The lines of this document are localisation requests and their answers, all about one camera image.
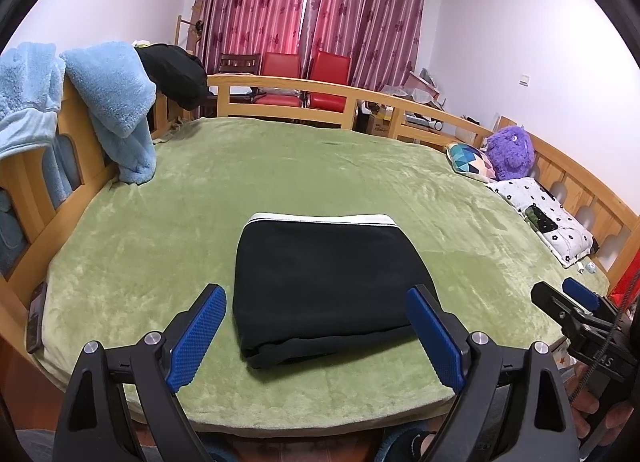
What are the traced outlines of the black pants with white stripe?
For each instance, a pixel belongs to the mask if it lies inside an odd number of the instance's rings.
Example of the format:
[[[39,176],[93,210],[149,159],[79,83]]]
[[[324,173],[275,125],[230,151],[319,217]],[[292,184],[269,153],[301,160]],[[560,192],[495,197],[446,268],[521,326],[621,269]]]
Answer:
[[[408,290],[435,289],[410,239],[384,214],[256,213],[235,256],[233,317],[254,370],[403,341]]]

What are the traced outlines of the white black-dotted pillow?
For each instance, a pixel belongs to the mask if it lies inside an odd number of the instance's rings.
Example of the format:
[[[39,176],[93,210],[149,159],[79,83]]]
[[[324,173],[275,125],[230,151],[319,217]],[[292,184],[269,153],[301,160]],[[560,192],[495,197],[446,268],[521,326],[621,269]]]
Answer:
[[[564,268],[589,256],[594,237],[533,177],[490,182],[498,194],[524,219]]]

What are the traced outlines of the dark phone on bed edge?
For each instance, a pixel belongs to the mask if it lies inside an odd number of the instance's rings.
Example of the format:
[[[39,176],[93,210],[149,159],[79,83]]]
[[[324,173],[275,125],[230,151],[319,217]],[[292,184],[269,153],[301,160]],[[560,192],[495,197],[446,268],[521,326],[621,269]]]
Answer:
[[[26,352],[28,352],[29,355],[43,348],[42,323],[47,287],[47,282],[41,282],[40,285],[35,288],[35,291],[32,292],[32,300],[29,303],[26,329]]]

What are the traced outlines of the purple plush toy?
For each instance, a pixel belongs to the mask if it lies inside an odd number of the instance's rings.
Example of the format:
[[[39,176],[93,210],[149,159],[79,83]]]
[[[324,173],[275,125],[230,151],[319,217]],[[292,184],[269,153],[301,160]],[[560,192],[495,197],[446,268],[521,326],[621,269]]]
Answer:
[[[503,127],[486,140],[486,156],[499,180],[527,177],[534,167],[535,150],[523,127]]]

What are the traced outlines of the teal geometric cushion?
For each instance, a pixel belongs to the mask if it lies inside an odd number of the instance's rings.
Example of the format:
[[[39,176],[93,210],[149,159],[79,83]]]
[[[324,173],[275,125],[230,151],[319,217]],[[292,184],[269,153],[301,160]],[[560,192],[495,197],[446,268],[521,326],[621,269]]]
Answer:
[[[470,144],[463,142],[448,144],[446,157],[455,173],[480,182],[495,182],[497,180],[496,172],[488,156]]]

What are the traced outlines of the light blue fleece towel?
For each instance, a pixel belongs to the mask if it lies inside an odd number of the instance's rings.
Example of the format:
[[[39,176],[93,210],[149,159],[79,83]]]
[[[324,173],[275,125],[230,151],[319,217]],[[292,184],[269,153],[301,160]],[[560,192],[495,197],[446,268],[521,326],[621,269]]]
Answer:
[[[119,168],[119,180],[136,185],[151,180],[156,154],[148,114],[156,101],[156,86],[134,46],[106,42],[67,49],[61,58],[87,106],[96,138]]]

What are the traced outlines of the right red chair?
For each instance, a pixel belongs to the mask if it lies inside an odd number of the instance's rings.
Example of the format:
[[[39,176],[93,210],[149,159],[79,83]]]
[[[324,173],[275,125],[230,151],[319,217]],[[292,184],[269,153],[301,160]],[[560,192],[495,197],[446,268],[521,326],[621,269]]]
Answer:
[[[311,81],[347,85],[350,69],[350,58],[329,52],[317,52],[311,63],[309,78]],[[346,98],[326,94],[325,92],[310,92],[307,107],[311,109],[342,112]]]

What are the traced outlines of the light blue fleece garment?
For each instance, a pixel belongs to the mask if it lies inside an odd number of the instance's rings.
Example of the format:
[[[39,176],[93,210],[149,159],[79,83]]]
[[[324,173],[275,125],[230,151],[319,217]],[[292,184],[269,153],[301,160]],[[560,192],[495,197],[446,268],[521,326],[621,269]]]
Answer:
[[[1,55],[1,156],[41,149],[53,206],[80,184],[74,148],[58,133],[65,62],[53,44],[24,42]]]

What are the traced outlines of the red patterned curtains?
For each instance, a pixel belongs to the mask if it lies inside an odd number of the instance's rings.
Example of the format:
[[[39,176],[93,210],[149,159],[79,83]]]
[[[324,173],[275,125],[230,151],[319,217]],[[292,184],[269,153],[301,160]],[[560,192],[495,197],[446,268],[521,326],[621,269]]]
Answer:
[[[396,86],[416,67],[425,0],[195,0],[195,52],[209,73],[224,54],[299,56],[303,74],[322,52],[349,58],[349,85]]]

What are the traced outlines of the black garment on bed rail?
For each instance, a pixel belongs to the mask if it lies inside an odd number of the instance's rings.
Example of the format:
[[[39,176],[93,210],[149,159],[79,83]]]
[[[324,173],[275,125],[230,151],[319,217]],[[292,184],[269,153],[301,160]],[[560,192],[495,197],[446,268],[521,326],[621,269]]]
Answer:
[[[137,47],[136,51],[150,80],[180,108],[192,111],[206,100],[207,73],[197,56],[167,44]]]

